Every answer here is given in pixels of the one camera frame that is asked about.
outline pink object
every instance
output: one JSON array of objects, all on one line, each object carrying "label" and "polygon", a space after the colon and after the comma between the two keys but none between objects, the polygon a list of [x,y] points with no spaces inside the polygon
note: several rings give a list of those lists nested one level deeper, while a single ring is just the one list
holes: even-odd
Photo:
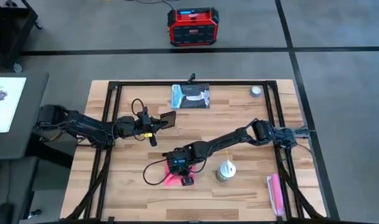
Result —
[{"label": "pink object", "polygon": [[[190,170],[194,170],[194,169],[195,169],[195,166],[190,167]],[[164,167],[164,175],[167,175],[169,172],[170,172],[169,166],[166,163],[166,166]],[[190,173],[189,176],[195,179],[194,173]],[[181,185],[181,178],[182,176],[180,175],[169,174],[167,178],[164,180],[164,185],[165,186]]]},{"label": "pink object", "polygon": [[271,176],[272,181],[272,193],[274,198],[276,216],[282,216],[284,214],[283,196],[281,190],[281,183],[279,181],[279,175],[273,174]]}]

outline white container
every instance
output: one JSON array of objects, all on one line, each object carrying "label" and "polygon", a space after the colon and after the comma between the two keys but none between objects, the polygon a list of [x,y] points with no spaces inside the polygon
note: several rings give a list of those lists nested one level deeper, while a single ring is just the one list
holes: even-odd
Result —
[{"label": "white container", "polygon": [[224,181],[229,180],[231,177],[233,177],[235,173],[236,173],[235,165],[231,161],[227,160],[220,165],[220,167],[216,171],[215,176],[217,177],[219,181],[224,182]]}]

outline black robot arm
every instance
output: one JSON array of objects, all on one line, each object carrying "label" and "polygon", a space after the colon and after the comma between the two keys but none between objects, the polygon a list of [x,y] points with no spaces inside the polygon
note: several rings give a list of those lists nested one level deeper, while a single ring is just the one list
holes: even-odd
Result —
[{"label": "black robot arm", "polygon": [[[246,131],[250,126],[254,131],[255,138],[252,138]],[[243,142],[262,146],[271,141],[285,148],[292,148],[297,144],[291,129],[275,129],[268,121],[254,119],[249,125],[231,133],[211,141],[196,141],[184,147],[175,148],[171,152],[163,153],[162,156],[166,157],[171,174],[185,177],[188,176],[191,165],[207,160],[214,152]]]},{"label": "black robot arm", "polygon": [[128,138],[140,134],[148,134],[152,146],[156,146],[155,133],[175,125],[175,111],[164,113],[160,119],[150,117],[147,107],[132,116],[123,116],[113,122],[101,122],[78,111],[68,110],[60,105],[41,107],[35,125],[36,133],[55,129],[66,132],[77,138],[87,138],[93,147],[105,149],[115,144],[116,138]]}]

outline black cart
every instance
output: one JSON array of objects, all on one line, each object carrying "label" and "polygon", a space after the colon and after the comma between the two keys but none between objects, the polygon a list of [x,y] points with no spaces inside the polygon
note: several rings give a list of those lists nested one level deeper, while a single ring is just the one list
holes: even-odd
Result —
[{"label": "black cart", "polygon": [[37,22],[38,15],[33,8],[21,0],[26,8],[17,7],[16,3],[7,1],[0,6],[0,66],[22,72],[16,63],[33,26],[41,29]]}]

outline black floor line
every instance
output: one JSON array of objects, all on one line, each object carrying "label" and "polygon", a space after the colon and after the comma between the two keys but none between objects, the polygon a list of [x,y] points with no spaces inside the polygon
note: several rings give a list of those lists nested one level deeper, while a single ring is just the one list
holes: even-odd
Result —
[{"label": "black floor line", "polygon": [[[275,0],[275,4],[276,4],[276,9],[278,10],[279,18],[281,21],[281,25],[282,25],[282,29],[283,29],[283,33],[284,33],[284,38],[286,40],[286,44],[288,45],[290,61],[291,61],[291,65],[293,68],[294,78],[296,80],[297,90],[298,90],[299,96],[300,96],[300,101],[302,104],[302,108],[304,110],[304,116],[306,117],[306,122],[307,122],[308,128],[311,130],[316,130],[314,118],[312,117],[312,114],[311,114],[311,107],[309,106],[307,93],[306,93],[306,89],[304,86],[304,82],[302,80],[302,76],[301,76],[299,64],[297,61],[296,53],[295,53],[294,48],[293,48],[293,42],[291,39],[288,22],[286,21],[286,18],[284,16],[282,3],[280,0]],[[337,211],[337,207],[335,204],[332,187],[330,186],[329,176],[327,175],[326,166],[325,166],[324,158],[322,155],[321,146],[319,145],[319,140],[318,140],[316,132],[312,133],[311,138],[312,138],[311,144],[312,144],[312,148],[313,148],[313,152],[314,152],[314,157],[316,159],[316,169],[318,171],[319,180],[321,182],[320,187],[321,187],[323,196],[325,198],[325,204],[327,207],[326,212],[328,213],[329,217],[338,220],[339,219],[339,213]]]},{"label": "black floor line", "polygon": [[126,54],[199,54],[199,53],[258,53],[258,52],[376,52],[379,46],[360,47],[217,47],[189,49],[105,49],[105,50],[28,50],[22,56],[57,55],[126,55]]}]

